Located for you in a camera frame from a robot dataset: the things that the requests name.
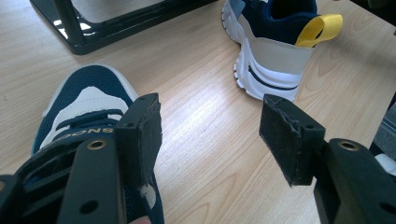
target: yellow heel tab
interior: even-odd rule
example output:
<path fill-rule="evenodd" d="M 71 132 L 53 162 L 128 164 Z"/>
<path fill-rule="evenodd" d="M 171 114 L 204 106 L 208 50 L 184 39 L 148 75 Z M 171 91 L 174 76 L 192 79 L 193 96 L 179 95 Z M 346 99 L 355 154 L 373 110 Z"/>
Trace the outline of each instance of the yellow heel tab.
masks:
<path fill-rule="evenodd" d="M 343 27 L 343 17 L 338 14 L 317 16 L 300 32 L 295 46 L 313 48 L 317 43 L 335 38 Z"/>

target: white sneaker sole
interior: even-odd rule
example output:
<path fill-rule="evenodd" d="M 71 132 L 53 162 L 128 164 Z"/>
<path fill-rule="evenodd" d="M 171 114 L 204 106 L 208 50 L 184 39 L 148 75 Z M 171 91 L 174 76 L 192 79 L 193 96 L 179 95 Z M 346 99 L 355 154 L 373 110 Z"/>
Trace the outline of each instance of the white sneaker sole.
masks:
<path fill-rule="evenodd" d="M 265 93 L 294 100 L 301 75 L 271 71 L 256 62 L 244 28 L 238 22 L 229 1 L 226 1 L 222 9 L 221 18 L 227 34 L 233 41 L 241 44 L 241 52 L 233 66 L 238 86 L 259 100 L 262 100 Z"/>

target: wood grain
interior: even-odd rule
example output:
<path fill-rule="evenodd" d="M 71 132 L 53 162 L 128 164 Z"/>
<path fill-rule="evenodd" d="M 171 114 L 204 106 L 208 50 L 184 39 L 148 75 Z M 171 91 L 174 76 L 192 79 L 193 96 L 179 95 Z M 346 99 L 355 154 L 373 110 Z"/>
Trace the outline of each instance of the wood grain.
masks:
<path fill-rule="evenodd" d="M 222 28 L 223 4 L 76 56 L 28 1 L 1 1 L 0 174 L 30 157 L 61 81 L 83 64 L 105 63 L 139 94 L 160 94 L 155 172 L 166 223 L 318 223 L 313 188 L 289 188 L 258 135 L 262 102 L 235 84 L 240 46 Z M 395 28 L 346 0 L 320 0 L 318 12 L 342 14 L 344 28 L 316 46 L 294 103 L 327 128 L 327 140 L 368 147 L 396 91 Z"/>

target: metal screw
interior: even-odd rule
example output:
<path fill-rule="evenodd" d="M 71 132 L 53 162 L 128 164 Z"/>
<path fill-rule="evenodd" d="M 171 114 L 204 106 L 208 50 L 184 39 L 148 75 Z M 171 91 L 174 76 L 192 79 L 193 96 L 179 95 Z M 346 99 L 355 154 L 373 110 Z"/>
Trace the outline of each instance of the metal screw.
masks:
<path fill-rule="evenodd" d="M 348 150 L 348 151 L 359 151 L 359 146 L 357 146 L 356 144 L 354 144 L 352 142 L 348 142 L 348 141 L 340 141 L 338 143 L 338 146 L 340 146 L 341 148 Z"/>
<path fill-rule="evenodd" d="M 97 150 L 106 146 L 106 141 L 104 140 L 94 140 L 87 145 L 89 150 Z"/>

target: navy blue sneaker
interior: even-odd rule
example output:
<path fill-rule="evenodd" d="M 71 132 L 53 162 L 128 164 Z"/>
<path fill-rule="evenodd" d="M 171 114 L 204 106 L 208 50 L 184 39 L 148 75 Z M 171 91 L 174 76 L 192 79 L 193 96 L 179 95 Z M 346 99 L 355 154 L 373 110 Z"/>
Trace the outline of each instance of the navy blue sneaker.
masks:
<path fill-rule="evenodd" d="M 51 144 L 110 136 L 137 97 L 128 80 L 114 68 L 98 64 L 79 68 L 61 84 L 44 111 L 32 153 Z M 148 216 L 152 223 L 163 223 L 154 174 L 148 185 L 125 188 L 124 193 L 128 222 Z"/>
<path fill-rule="evenodd" d="M 239 87 L 293 100 L 314 46 L 336 37 L 341 15 L 317 14 L 315 0 L 227 0 L 223 26 L 241 44 L 234 66 Z"/>

